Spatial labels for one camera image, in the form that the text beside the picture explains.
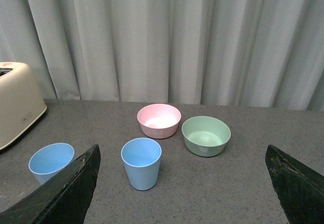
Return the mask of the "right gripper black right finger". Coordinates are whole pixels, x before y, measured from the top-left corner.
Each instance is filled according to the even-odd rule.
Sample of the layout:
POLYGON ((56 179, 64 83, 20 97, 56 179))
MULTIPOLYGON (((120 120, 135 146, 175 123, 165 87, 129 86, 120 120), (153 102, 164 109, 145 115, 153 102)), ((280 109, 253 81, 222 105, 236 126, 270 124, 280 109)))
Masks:
POLYGON ((323 176, 269 145, 266 166, 289 223, 323 223, 323 176))

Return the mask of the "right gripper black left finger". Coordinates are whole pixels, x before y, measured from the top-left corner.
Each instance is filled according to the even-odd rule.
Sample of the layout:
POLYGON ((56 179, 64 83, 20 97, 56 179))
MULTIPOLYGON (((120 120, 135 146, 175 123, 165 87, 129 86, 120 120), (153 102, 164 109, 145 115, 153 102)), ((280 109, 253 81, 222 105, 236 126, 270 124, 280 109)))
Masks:
POLYGON ((101 163, 96 144, 30 195, 1 213, 1 223, 84 223, 101 163))

